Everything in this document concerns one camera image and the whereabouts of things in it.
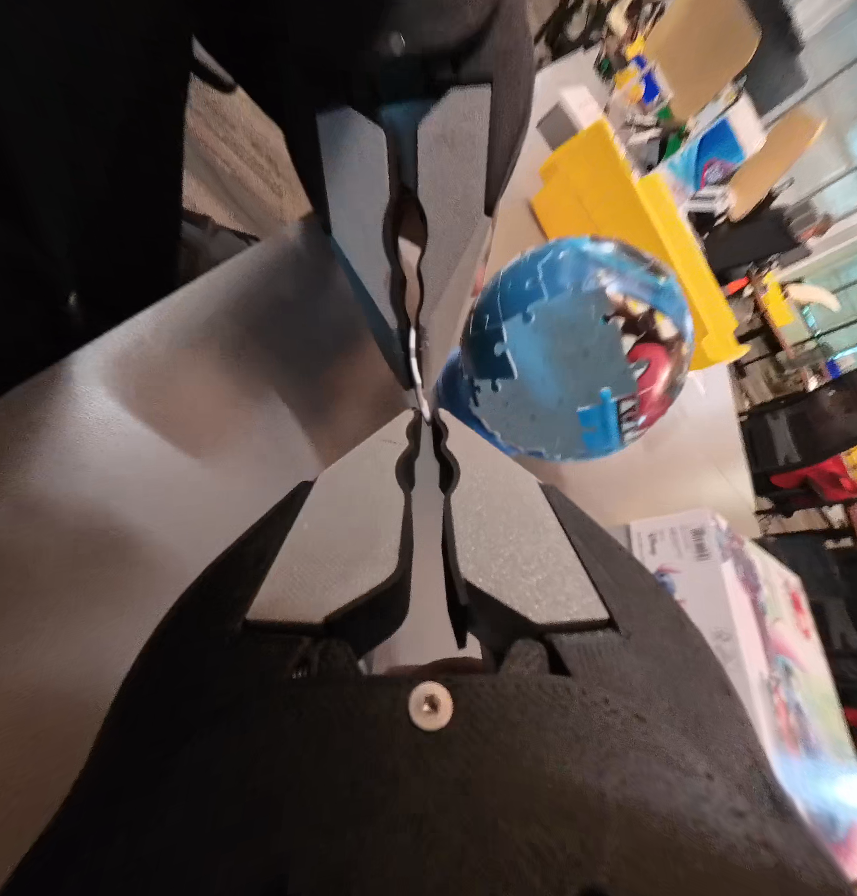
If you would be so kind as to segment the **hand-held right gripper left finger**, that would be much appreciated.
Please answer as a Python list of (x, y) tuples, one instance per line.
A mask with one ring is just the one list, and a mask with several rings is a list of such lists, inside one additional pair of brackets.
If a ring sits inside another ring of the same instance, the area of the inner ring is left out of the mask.
[(246, 623), (337, 639), (367, 655), (407, 617), (412, 490), (423, 420), (407, 409), (321, 472)]

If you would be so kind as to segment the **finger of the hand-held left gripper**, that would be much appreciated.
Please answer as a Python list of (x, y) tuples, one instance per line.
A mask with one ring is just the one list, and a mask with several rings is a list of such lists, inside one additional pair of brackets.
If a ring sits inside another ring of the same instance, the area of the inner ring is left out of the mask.
[(430, 408), (436, 381), (459, 342), (490, 231), (491, 97), (490, 87), (453, 88), (423, 110), (415, 125), (413, 190), (425, 237), (413, 259), (413, 323)]
[(349, 106), (316, 119), (333, 251), (394, 378), (413, 389), (410, 318), (397, 248), (398, 194), (386, 132)]

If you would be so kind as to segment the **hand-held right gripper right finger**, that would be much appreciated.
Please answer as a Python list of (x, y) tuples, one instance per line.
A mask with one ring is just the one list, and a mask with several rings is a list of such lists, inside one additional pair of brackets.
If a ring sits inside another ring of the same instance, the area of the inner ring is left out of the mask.
[(440, 409), (433, 437), (443, 494), (442, 559), (457, 640), (509, 649), (611, 623), (540, 481)]

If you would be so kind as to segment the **small puzzle piece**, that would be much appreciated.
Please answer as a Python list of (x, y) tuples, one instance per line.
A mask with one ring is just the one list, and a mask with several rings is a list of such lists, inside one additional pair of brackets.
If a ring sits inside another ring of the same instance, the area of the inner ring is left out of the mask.
[(417, 325), (412, 322), (408, 330), (407, 348), (410, 374), (412, 378), (412, 391), (415, 397), (416, 407), (421, 414), (421, 418), (428, 425), (431, 423), (432, 414), (429, 401), (425, 394), (421, 371), (419, 329)]

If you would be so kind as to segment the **blue cartoon puzzle ball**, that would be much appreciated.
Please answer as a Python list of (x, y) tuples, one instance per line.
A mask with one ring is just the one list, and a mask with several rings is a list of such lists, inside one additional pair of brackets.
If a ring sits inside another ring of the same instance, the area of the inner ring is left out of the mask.
[(509, 456), (591, 461), (666, 415), (694, 349), (667, 266), (619, 240), (557, 238), (482, 289), (436, 403)]

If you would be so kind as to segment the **person's left forearm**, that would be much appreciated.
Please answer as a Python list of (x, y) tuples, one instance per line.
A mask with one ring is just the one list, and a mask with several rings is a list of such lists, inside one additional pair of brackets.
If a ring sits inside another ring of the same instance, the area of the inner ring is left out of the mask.
[(253, 99), (278, 101), (300, 64), (298, 2), (193, 2), (193, 32)]

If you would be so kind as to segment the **printed cardboard puzzle box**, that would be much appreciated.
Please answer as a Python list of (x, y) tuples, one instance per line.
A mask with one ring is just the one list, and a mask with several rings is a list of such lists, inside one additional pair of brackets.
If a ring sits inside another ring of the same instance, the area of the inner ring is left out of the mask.
[(718, 657), (782, 788), (857, 882), (857, 751), (802, 580), (715, 511), (628, 532)]

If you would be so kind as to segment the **yellow plastic bin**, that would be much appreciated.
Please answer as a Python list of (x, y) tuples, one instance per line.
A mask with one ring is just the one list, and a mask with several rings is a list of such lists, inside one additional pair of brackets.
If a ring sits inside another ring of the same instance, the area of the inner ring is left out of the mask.
[(531, 207), (547, 239), (619, 240), (674, 273), (695, 326), (692, 370), (731, 364), (747, 353), (735, 336), (735, 314), (664, 179), (636, 174), (607, 118), (553, 151), (540, 177)]

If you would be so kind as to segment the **person's black clothed torso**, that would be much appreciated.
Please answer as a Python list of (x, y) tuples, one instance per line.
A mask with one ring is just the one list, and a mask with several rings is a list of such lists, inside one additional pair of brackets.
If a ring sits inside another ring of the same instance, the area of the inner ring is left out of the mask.
[(0, 396), (176, 286), (190, 2), (0, 2)]

